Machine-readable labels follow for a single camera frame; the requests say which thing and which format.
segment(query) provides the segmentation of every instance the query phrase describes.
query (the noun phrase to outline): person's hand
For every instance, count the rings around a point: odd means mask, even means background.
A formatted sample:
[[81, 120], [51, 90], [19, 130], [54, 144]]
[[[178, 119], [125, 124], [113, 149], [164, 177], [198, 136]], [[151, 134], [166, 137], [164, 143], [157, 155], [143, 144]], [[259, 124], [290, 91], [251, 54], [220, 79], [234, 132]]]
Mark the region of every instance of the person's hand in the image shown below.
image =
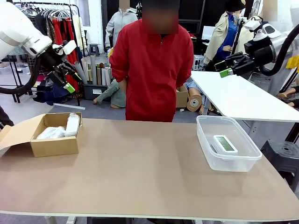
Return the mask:
[[233, 51], [233, 47], [231, 47], [231, 46], [224, 46], [223, 47], [223, 51], [232, 52]]

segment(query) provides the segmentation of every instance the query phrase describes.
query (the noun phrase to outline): blue shirt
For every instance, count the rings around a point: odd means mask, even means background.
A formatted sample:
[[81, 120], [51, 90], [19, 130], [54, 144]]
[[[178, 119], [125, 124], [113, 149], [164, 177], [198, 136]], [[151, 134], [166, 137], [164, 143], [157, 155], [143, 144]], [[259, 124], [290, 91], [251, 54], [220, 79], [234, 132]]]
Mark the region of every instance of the blue shirt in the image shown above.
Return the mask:
[[229, 51], [223, 51], [224, 46], [233, 46], [235, 41], [235, 35], [237, 34], [237, 26], [234, 22], [234, 16], [232, 14], [228, 14], [228, 34], [223, 42], [223, 44], [219, 47], [217, 51], [217, 56], [225, 59], [226, 57], [230, 56]]

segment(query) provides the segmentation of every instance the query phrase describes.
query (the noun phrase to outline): white wrapped package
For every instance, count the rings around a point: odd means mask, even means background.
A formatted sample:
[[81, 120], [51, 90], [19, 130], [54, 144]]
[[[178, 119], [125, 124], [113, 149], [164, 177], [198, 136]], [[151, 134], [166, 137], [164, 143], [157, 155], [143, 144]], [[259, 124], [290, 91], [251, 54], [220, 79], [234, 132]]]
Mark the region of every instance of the white wrapped package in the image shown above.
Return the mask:
[[64, 137], [64, 127], [47, 127], [36, 139], [59, 139]]
[[66, 130], [64, 133], [65, 137], [77, 136], [79, 125], [80, 117], [75, 113], [71, 113], [67, 119]]

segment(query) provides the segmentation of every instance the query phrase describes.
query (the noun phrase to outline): open cardboard box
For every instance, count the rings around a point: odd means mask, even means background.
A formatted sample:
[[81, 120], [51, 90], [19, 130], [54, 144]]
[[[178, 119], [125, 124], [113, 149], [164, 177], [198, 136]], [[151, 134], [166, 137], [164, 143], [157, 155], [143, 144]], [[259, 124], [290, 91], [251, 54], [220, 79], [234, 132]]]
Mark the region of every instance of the open cardboard box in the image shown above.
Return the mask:
[[47, 127], [63, 126], [66, 128], [70, 113], [47, 113], [23, 121], [13, 127], [5, 126], [0, 132], [0, 150], [30, 142], [35, 157], [66, 155], [79, 153], [80, 130], [82, 129], [82, 113], [80, 126], [76, 137], [64, 137], [59, 139], [37, 140], [37, 136]]
[[177, 88], [177, 108], [186, 108], [189, 92], [185, 85]]

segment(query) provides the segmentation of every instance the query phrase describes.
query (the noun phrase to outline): red garment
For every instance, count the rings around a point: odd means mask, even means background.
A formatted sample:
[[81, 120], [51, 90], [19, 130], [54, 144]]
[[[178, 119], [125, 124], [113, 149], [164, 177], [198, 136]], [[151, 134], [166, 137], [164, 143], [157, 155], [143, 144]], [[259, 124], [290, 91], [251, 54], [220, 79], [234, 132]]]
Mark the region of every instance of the red garment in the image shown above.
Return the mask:
[[176, 88], [191, 75], [193, 43], [181, 26], [178, 34], [144, 32], [142, 20], [125, 26], [110, 63], [117, 82], [128, 80], [126, 120], [172, 122]]
[[[74, 40], [74, 34], [71, 28], [71, 21], [58, 21], [57, 19], [52, 20], [53, 25], [54, 25], [54, 30], [55, 30], [55, 42], [56, 44], [63, 44], [63, 41], [70, 41]], [[67, 57], [67, 60], [71, 63], [74, 64], [78, 58], [77, 58], [77, 53], [76, 50], [73, 50]], [[70, 75], [66, 75], [66, 80], [68, 83], [70, 83], [76, 91], [79, 90], [79, 85], [75, 81], [73, 77]]]

